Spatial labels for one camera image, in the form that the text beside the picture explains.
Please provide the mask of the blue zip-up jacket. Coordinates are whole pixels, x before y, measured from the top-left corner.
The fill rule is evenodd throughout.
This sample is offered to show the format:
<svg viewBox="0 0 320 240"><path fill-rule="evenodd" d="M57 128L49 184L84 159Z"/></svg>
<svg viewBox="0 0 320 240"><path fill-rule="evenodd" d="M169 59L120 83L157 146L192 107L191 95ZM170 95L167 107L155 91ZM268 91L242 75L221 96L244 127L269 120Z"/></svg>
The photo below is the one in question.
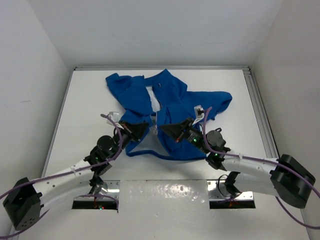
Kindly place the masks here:
<svg viewBox="0 0 320 240"><path fill-rule="evenodd" d="M114 73L105 80L109 91L125 110L121 120L130 124L146 122L149 127L155 127L157 138L166 151L166 155L152 149L135 151L138 142L133 141L125 148L129 157L153 155L171 161L204 159L206 155L203 152L185 140L176 143L160 130L160 126L177 124L188 117L195 118L194 107L198 105L211 109L208 118L214 120L233 99L225 91L189 91L186 83L166 69L148 78Z"/></svg>

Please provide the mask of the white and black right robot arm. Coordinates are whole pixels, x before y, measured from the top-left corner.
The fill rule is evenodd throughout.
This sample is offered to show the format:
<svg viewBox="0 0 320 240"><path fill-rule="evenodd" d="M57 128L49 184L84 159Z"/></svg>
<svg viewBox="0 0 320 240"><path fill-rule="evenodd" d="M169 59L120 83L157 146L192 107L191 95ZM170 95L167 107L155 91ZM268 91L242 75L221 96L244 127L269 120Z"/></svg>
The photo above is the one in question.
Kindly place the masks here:
<svg viewBox="0 0 320 240"><path fill-rule="evenodd" d="M288 205L304 209L310 197L315 177L292 156L262 161L246 159L226 147L221 128L203 135L192 125L193 119L165 124L159 128L176 143L190 143L206 154L207 163L215 170L226 171L225 179L218 179L216 198L236 198L243 192L255 192L282 199Z"/></svg>

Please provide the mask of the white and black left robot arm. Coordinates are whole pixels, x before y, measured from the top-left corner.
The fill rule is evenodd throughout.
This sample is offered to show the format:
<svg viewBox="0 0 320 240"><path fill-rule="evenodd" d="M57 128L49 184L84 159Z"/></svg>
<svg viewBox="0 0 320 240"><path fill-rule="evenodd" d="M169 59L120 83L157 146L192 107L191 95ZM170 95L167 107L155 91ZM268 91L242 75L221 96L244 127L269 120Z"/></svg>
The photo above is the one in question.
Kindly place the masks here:
<svg viewBox="0 0 320 240"><path fill-rule="evenodd" d="M88 195L103 183L101 176L131 142L140 142L149 124L121 120L113 136L103 135L89 155L54 175L29 180L24 177L4 195L3 207L16 231L24 231L40 219L50 205L67 197Z"/></svg>

